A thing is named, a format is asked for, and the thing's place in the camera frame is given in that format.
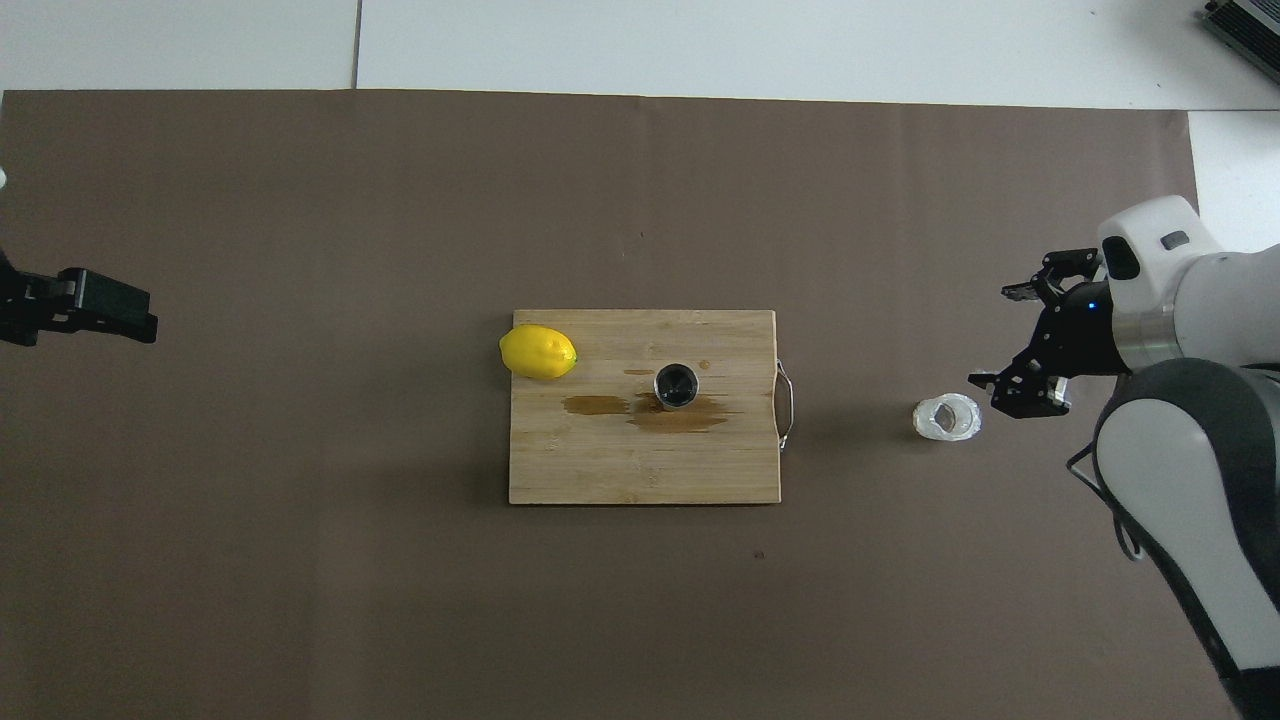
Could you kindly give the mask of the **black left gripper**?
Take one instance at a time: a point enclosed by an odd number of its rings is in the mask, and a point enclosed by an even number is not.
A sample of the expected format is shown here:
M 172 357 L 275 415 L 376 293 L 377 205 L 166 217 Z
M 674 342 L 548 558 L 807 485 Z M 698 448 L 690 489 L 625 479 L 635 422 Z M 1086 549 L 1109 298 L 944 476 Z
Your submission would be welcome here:
M 78 313 L 93 314 L 70 316 L 73 332 L 109 334 L 142 345 L 157 341 L 159 319 L 148 314 L 148 292 L 84 268 L 67 268 L 61 277 L 20 272 L 4 250 L 1 341 L 36 346 L 42 331 L 61 333 L 63 327 L 56 315 L 63 297 L 63 282 L 70 287 L 70 307 Z

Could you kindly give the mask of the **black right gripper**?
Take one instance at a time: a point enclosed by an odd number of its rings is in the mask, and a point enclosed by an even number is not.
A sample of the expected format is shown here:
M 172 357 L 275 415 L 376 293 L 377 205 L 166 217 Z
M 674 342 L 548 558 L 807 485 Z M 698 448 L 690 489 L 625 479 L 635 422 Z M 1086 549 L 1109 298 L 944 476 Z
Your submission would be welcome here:
M 989 406 L 1014 419 L 1065 416 L 1069 378 L 1126 372 L 1114 338 L 1114 301 L 1106 282 L 1092 282 L 1101 268 L 1098 249 L 1047 252 L 1028 281 L 1002 287 L 1014 302 L 1038 300 L 1044 310 L 1030 342 L 1030 356 L 1015 357 L 1001 372 L 973 372 L 968 382 L 988 395 Z M 1065 290 L 1062 283 L 1084 283 Z

